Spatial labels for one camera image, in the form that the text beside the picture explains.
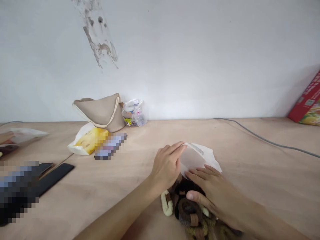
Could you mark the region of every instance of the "clear plastic bag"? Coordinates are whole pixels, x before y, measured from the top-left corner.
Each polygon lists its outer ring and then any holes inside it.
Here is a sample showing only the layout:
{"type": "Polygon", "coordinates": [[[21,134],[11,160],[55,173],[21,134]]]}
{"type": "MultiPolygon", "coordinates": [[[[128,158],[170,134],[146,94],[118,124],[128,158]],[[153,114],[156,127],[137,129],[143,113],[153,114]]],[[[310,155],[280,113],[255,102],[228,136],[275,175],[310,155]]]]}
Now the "clear plastic bag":
{"type": "Polygon", "coordinates": [[[0,158],[14,151],[24,142],[48,135],[31,128],[9,128],[0,131],[0,158]]]}
{"type": "Polygon", "coordinates": [[[143,126],[147,123],[147,117],[142,99],[132,99],[123,104],[122,116],[128,126],[143,126]]]}

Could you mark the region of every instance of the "beige bucket bag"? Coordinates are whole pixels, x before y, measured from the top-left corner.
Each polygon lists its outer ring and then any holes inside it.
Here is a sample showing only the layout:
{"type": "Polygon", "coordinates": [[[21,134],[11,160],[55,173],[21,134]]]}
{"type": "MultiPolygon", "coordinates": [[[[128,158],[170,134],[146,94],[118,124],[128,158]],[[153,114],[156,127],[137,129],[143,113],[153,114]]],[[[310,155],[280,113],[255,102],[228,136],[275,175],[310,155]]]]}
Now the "beige bucket bag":
{"type": "Polygon", "coordinates": [[[72,105],[86,121],[93,123],[95,127],[116,132],[126,125],[121,114],[120,102],[119,93],[116,93],[99,100],[82,98],[75,100],[72,105]]]}

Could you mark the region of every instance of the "white wall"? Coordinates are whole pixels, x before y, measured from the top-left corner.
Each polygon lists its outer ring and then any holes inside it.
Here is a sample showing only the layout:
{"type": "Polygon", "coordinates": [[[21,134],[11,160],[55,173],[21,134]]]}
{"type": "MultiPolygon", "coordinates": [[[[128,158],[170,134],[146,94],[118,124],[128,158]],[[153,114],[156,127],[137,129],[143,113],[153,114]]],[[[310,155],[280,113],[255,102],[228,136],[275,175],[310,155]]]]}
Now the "white wall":
{"type": "Polygon", "coordinates": [[[119,92],[151,119],[285,116],[320,68],[318,0],[101,0],[101,70],[71,0],[0,0],[0,122],[81,120],[119,92]]]}

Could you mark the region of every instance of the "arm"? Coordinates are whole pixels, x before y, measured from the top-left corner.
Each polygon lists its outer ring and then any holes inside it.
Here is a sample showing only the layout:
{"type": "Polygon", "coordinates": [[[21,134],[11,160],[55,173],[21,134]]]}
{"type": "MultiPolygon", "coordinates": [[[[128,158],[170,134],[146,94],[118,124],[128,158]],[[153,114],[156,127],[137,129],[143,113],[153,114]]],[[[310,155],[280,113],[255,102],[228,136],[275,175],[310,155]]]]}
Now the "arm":
{"type": "Polygon", "coordinates": [[[262,205],[245,197],[213,167],[205,165],[205,168],[192,169],[185,174],[206,193],[204,196],[189,191],[187,198],[203,204],[230,227],[263,240],[309,239],[267,212],[262,205]]]}
{"type": "Polygon", "coordinates": [[[119,203],[102,214],[74,240],[121,239],[132,223],[160,194],[171,187],[180,173],[180,160],[186,145],[178,142],[160,148],[151,174],[119,203]]]}

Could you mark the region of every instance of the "left hand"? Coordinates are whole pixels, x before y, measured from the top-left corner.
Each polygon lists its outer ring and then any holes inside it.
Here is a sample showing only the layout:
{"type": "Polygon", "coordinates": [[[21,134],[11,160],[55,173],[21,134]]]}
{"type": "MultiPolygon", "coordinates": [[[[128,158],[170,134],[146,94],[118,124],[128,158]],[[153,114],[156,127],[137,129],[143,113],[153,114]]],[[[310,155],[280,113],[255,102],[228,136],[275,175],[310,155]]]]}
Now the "left hand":
{"type": "Polygon", "coordinates": [[[187,148],[184,142],[177,142],[172,146],[160,148],[154,158],[152,172],[149,178],[158,187],[159,193],[170,188],[180,173],[180,156],[187,148]]]}

